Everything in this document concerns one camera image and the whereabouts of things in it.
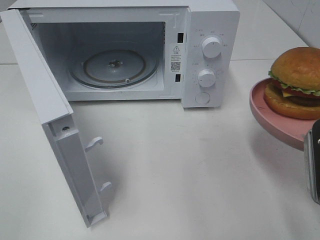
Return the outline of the glass microwave turntable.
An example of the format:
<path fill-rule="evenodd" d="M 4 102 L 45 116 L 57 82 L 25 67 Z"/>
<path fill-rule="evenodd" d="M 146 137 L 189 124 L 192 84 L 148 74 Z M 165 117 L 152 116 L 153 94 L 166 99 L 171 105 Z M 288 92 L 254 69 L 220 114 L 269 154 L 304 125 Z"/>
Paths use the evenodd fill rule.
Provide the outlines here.
<path fill-rule="evenodd" d="M 158 66 L 159 60 L 145 52 L 116 49 L 78 55 L 71 63 L 69 72 L 85 86 L 115 89 L 143 82 L 154 74 Z"/>

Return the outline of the pink round plate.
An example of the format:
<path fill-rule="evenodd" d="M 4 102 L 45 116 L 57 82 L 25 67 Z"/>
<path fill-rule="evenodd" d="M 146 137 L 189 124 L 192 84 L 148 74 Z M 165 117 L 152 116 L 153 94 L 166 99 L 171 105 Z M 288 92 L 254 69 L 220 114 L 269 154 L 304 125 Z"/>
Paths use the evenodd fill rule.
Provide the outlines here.
<path fill-rule="evenodd" d="M 304 138 L 316 122 L 290 118 L 274 112 L 264 100 L 270 78 L 257 82 L 250 90 L 249 105 L 256 121 L 272 136 L 298 150 L 304 150 Z"/>

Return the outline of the white microwave door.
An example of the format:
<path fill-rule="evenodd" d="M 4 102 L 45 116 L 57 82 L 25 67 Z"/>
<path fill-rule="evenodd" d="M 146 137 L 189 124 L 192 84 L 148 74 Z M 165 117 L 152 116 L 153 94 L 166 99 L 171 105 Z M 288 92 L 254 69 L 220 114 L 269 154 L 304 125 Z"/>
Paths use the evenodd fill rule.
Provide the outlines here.
<path fill-rule="evenodd" d="M 91 227 L 107 217 L 102 196 L 112 185 L 106 182 L 97 188 L 87 159 L 87 151 L 103 139 L 96 137 L 83 146 L 73 110 L 32 36 L 29 16 L 11 9 L 1 12 L 0 17 L 40 124 L 85 225 Z"/>

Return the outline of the burger with lettuce and cheese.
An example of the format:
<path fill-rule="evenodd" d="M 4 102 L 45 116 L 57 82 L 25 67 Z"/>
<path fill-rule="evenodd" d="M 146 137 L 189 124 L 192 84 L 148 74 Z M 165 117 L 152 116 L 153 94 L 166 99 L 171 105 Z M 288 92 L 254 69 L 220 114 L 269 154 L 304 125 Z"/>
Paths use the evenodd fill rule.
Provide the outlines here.
<path fill-rule="evenodd" d="M 320 118 L 320 50 L 295 47 L 282 53 L 268 72 L 266 104 L 276 113 L 301 120 Z"/>

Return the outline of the white microwave oven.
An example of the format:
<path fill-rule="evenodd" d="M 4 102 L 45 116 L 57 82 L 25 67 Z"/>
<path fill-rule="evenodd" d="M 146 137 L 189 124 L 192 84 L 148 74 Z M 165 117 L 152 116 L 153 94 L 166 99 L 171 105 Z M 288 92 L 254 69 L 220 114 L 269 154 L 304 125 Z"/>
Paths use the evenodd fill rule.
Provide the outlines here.
<path fill-rule="evenodd" d="M 18 0 L 8 10 L 27 14 L 31 34 L 68 101 L 177 99 L 184 108 L 222 104 L 240 11 L 231 0 Z M 221 42 L 215 58 L 203 55 L 208 37 Z M 75 80 L 74 58 L 106 50 L 134 50 L 158 59 L 152 76 L 121 88 L 95 88 Z M 215 73 L 201 87 L 198 74 Z M 195 101 L 210 94 L 208 104 Z"/>

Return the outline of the white microwave knob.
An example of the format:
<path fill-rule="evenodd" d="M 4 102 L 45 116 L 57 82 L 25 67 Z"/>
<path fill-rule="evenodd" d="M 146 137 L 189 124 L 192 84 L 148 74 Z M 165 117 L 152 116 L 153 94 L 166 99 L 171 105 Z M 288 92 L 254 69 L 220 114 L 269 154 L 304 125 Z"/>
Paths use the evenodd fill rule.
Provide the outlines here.
<path fill-rule="evenodd" d="M 203 88 L 209 88 L 216 82 L 215 73 L 210 69 L 203 69 L 198 73 L 198 83 Z"/>
<path fill-rule="evenodd" d="M 215 58 L 222 51 L 221 41 L 215 37 L 207 37 L 201 44 L 202 53 L 206 58 Z"/>

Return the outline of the round door release button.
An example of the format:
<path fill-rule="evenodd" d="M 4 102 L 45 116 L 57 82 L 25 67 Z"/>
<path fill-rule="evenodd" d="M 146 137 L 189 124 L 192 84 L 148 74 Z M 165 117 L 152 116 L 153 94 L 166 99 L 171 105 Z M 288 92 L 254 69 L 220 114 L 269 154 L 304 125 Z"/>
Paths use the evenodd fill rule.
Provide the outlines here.
<path fill-rule="evenodd" d="M 195 96 L 195 101 L 198 104 L 206 105 L 210 102 L 210 94 L 207 92 L 200 92 Z"/>

